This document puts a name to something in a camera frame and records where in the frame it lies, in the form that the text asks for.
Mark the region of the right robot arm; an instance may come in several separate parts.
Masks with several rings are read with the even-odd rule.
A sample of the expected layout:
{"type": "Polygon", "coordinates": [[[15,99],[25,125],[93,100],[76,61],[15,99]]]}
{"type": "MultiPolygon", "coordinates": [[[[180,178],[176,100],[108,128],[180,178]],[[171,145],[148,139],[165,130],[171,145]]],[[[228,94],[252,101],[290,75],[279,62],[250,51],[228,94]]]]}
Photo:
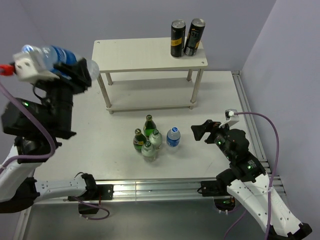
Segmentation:
{"type": "Polygon", "coordinates": [[[215,144],[229,161],[229,168],[215,180],[200,183],[198,192],[204,197],[231,195],[254,217],[269,240],[302,240],[312,228],[289,210],[262,163],[249,151],[246,133],[207,120],[191,126],[196,141],[209,133],[206,144],[215,144]]]}

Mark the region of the green glass bottle front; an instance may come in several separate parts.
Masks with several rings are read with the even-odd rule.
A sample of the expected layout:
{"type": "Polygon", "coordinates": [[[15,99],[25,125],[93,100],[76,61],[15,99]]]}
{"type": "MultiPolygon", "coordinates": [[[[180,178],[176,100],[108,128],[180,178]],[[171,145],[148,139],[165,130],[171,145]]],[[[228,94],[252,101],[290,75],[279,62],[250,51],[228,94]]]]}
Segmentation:
{"type": "Polygon", "coordinates": [[[134,131],[134,138],[133,138],[133,147],[137,152],[142,151],[142,147],[147,141],[146,137],[143,135],[140,128],[136,128],[134,131]]]}

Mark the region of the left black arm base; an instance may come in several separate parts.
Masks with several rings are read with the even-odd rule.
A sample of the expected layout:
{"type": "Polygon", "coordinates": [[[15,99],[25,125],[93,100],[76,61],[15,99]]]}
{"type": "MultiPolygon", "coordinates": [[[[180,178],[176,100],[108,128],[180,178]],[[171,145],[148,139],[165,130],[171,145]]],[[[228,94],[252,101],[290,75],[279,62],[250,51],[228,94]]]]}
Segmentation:
{"type": "Polygon", "coordinates": [[[83,202],[93,201],[95,207],[87,206],[84,203],[78,202],[73,196],[68,196],[67,200],[70,202],[78,202],[78,211],[82,215],[95,215],[98,213],[98,207],[101,206],[102,201],[112,200],[114,193],[113,184],[98,184],[97,190],[89,196],[79,196],[78,198],[83,202]]]}

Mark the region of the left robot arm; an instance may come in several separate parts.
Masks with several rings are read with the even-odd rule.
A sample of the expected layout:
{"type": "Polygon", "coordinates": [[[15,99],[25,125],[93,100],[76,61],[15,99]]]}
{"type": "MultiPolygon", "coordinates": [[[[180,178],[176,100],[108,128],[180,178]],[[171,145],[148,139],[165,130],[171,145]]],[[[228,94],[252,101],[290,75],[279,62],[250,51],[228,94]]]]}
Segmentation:
{"type": "Polygon", "coordinates": [[[15,137],[11,152],[0,166],[0,211],[18,213],[33,204],[67,197],[88,201],[96,197],[94,177],[82,173],[70,180],[39,181],[32,172],[75,135],[71,130],[73,97],[92,85],[87,61],[55,63],[47,76],[37,76],[32,87],[45,91],[40,103],[8,96],[1,115],[2,130],[15,137]]]}

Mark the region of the small blue label water bottle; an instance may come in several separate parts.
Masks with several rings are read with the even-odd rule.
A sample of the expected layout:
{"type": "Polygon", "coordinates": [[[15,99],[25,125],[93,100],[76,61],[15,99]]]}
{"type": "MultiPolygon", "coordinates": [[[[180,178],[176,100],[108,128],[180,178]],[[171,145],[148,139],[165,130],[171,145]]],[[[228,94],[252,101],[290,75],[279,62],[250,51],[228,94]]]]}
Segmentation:
{"type": "Polygon", "coordinates": [[[177,147],[181,140],[181,133],[177,127],[172,127],[166,134],[166,143],[169,147],[177,147]]]}

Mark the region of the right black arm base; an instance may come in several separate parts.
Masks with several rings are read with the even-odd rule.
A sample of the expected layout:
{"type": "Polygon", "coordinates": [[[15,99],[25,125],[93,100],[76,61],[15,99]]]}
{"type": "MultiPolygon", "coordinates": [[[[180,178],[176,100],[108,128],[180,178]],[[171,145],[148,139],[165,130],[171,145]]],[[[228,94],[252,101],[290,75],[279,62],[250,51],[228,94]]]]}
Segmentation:
{"type": "Polygon", "coordinates": [[[236,207],[236,200],[227,193],[225,186],[218,180],[201,181],[197,193],[203,197],[213,197],[217,209],[231,211],[236,207]]]}

